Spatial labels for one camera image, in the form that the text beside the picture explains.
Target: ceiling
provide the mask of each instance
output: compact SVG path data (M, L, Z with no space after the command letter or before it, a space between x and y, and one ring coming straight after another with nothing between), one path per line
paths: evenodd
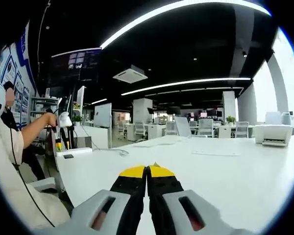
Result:
M99 47L135 18L172 2L175 1L128 0L114 7L85 0L79 4L52 2L40 35L39 76L38 68L32 68L40 92L44 93L46 87L52 55ZM30 25L31 62L37 60L37 26L39 17ZM146 96L153 99L157 109L176 105L188 109L220 106L222 91L234 90L238 97L252 81L202 82L121 94L204 78L253 78L271 54L276 30L270 16L232 4L195 4L162 13L135 26L102 51L98 76L83 84L87 87L84 103L107 98L106 102L112 102L114 109L130 110L133 99ZM129 65L143 69L148 79L128 84L112 78Z

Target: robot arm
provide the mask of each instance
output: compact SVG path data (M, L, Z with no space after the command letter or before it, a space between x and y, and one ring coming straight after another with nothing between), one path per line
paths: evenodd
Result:
M221 220L218 209L194 191L184 191L172 172L154 165L123 171L109 191L101 190L76 207L71 220L35 232L39 235L135 235L143 213L146 182L149 211L157 235L254 235L230 227ZM108 202L110 207L104 211L106 217L101 228L92 229Z

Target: printer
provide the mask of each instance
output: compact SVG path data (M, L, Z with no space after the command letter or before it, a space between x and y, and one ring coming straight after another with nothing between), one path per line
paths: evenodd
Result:
M255 142L262 145L288 146L293 127L291 125L264 124L253 129Z

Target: window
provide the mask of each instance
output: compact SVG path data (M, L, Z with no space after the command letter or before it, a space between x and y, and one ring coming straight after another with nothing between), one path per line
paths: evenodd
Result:
M294 113L294 52L281 29L278 30L273 50L283 76L289 111Z
M266 112L278 111L275 89L266 61L254 77L254 89L257 109L257 122L265 122Z

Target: tv screen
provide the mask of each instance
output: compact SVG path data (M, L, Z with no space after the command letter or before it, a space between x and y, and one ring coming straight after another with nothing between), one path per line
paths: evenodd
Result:
M54 55L49 68L49 86L97 78L101 48L81 49Z
M180 107L168 107L167 114L180 115L181 114L181 109L180 109Z
M215 109L207 110L207 115L208 116L216 116L217 115L217 111Z

